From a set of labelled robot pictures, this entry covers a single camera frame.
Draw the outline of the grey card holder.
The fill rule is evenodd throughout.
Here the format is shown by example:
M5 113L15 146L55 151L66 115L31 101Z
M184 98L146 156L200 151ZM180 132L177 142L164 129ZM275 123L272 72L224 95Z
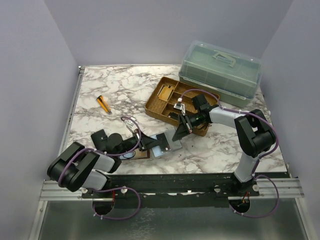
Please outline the grey card holder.
M170 152L174 152L182 149L182 144L180 140L172 141L172 138L176 132L175 128L154 134L151 138L155 140L160 140L161 144L155 146L151 149L154 158L160 158Z

